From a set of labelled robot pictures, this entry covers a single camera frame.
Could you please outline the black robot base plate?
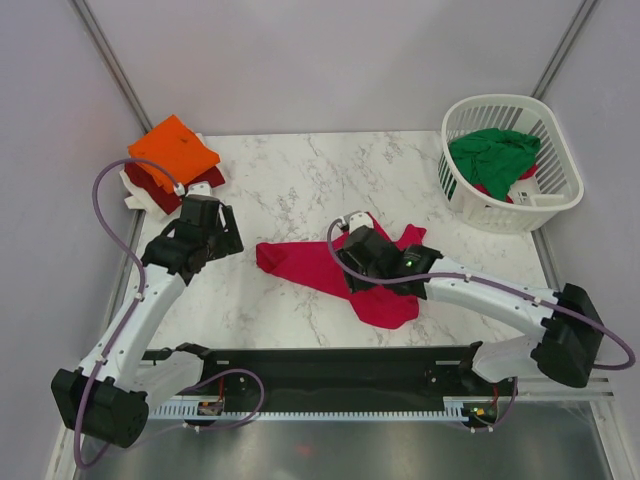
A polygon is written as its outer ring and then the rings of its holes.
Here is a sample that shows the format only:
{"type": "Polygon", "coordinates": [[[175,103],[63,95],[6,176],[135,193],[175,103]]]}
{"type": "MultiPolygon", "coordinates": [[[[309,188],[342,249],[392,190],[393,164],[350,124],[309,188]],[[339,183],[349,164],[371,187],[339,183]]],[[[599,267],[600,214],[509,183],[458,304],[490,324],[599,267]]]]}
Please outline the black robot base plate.
{"type": "Polygon", "coordinates": [[[435,410],[447,397],[494,399],[514,389],[510,380],[491,384],[472,373],[465,346],[179,348],[204,362],[192,394],[220,394],[232,411],[435,410]]]}

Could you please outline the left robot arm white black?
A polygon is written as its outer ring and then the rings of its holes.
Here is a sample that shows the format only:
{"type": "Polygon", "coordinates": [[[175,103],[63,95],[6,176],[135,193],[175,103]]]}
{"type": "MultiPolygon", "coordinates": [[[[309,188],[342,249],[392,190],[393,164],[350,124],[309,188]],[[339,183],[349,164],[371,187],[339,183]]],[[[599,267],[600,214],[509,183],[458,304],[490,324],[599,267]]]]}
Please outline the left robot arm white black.
{"type": "Polygon", "coordinates": [[[65,426],[121,448],[142,433],[151,411],[192,387],[208,393],[219,369],[202,347],[180,347],[156,366],[141,360],[161,321],[191,280],[214,260],[244,249],[230,206],[188,193],[180,215],[146,246],[139,283],[98,344],[73,371],[59,370],[51,390],[65,426]]]}

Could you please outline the pink red t shirt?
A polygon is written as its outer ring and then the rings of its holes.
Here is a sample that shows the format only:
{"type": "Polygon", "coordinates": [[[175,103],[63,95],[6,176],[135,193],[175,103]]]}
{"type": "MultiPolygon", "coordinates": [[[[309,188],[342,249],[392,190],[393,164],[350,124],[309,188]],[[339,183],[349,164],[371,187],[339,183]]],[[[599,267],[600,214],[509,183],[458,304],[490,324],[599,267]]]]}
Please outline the pink red t shirt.
{"type": "Polygon", "coordinates": [[[382,286],[352,294],[325,241],[262,242],[256,245],[256,264],[268,274],[349,302],[358,319],[374,327],[397,329],[420,313],[416,298],[382,286]]]}

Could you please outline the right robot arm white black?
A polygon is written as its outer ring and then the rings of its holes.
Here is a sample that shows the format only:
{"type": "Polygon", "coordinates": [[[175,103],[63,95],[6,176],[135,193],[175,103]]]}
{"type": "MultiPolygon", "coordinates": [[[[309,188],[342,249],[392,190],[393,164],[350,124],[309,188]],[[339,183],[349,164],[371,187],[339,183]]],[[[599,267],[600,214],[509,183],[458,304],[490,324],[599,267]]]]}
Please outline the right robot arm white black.
{"type": "Polygon", "coordinates": [[[502,283],[481,276],[421,244],[399,248],[373,227],[344,225],[332,252],[353,292],[381,286],[397,296],[459,306],[519,331],[511,340],[469,345],[458,368],[467,392],[483,392],[509,377],[540,372],[568,387],[587,385],[603,339],[603,322],[588,293],[502,283]]]}

